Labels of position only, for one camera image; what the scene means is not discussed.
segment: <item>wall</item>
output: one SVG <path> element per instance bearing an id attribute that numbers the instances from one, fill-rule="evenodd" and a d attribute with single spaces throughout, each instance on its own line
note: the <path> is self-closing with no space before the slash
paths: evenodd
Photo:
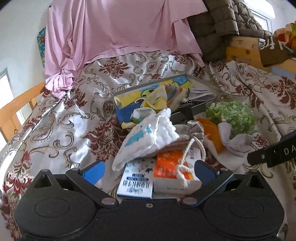
<path id="1" fill-rule="evenodd" d="M 273 8 L 276 18 L 271 21 L 272 30 L 284 28 L 286 24 L 296 21 L 296 8 L 287 0 L 267 0 Z"/>
<path id="2" fill-rule="evenodd" d="M 7 68 L 18 96 L 44 81 L 37 34 L 45 27 L 52 0 L 12 0 L 0 11 L 0 72 Z M 27 118 L 30 108 L 22 109 Z"/>

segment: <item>blue gripper pad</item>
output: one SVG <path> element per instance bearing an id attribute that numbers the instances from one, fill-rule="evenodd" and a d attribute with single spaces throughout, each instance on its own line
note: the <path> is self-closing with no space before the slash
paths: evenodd
<path id="1" fill-rule="evenodd" d="M 206 185 L 207 183 L 214 181 L 216 177 L 219 175 L 219 171 L 207 164 L 206 162 L 203 162 L 201 160 L 197 160 L 194 164 L 194 173 L 196 177 L 201 180 L 203 185 Z"/>
<path id="2" fill-rule="evenodd" d="M 104 176 L 104 173 L 105 164 L 103 161 L 101 161 L 87 171 L 84 171 L 82 177 L 92 185 L 95 185 Z"/>

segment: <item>gray cloth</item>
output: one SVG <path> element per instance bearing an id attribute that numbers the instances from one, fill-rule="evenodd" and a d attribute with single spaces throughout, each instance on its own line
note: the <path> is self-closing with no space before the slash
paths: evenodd
<path id="1" fill-rule="evenodd" d="M 266 39 L 252 12 L 240 0 L 203 0 L 208 12 L 188 17 L 188 23 L 205 62 L 225 58 L 226 48 L 235 35 Z"/>
<path id="2" fill-rule="evenodd" d="M 159 152 L 171 151 L 171 150 L 185 150 L 188 142 L 191 140 L 193 136 L 197 137 L 201 143 L 203 143 L 204 139 L 204 128 L 198 121 L 190 120 L 187 122 L 187 125 L 174 125 L 176 128 L 176 133 L 180 136 L 176 141 L 164 147 Z M 196 142 L 192 144 L 192 147 L 198 148 Z"/>

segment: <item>metal screw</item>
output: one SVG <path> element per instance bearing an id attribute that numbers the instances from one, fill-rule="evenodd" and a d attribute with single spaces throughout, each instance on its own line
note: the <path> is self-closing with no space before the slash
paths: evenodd
<path id="1" fill-rule="evenodd" d="M 152 203 L 147 203 L 146 207 L 153 207 L 153 204 Z"/>
<path id="2" fill-rule="evenodd" d="M 116 199 L 112 197 L 105 197 L 102 199 L 101 203 L 105 205 L 114 205 L 116 203 Z"/>
<path id="3" fill-rule="evenodd" d="M 183 199 L 183 203 L 187 205 L 194 205 L 197 203 L 197 200 L 194 197 L 186 197 Z"/>

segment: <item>circular pad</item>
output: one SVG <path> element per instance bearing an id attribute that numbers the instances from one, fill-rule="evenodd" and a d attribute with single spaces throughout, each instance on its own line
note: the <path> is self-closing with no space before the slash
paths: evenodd
<path id="1" fill-rule="evenodd" d="M 246 187 L 210 197 L 203 209 L 216 229 L 233 238 L 264 238 L 280 228 L 284 212 L 275 195 Z"/>
<path id="2" fill-rule="evenodd" d="M 239 218 L 255 218 L 262 214 L 263 206 L 253 199 L 240 198 L 228 205 L 229 211 Z"/>
<path id="3" fill-rule="evenodd" d="M 34 198 L 24 197 L 17 206 L 15 220 L 23 233 L 43 238 L 57 238 L 85 227 L 95 215 L 94 202 L 87 196 L 52 187 L 34 191 Z"/>

